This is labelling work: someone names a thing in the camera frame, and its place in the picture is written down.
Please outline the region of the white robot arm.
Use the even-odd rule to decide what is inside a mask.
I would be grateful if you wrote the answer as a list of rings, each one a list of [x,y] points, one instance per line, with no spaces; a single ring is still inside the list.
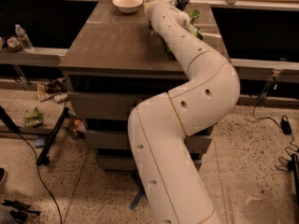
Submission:
[[[240,83],[231,63],[189,32],[190,17],[153,0],[147,15],[188,81],[138,104],[128,119],[135,164],[156,224],[221,224],[184,140],[231,112]]]

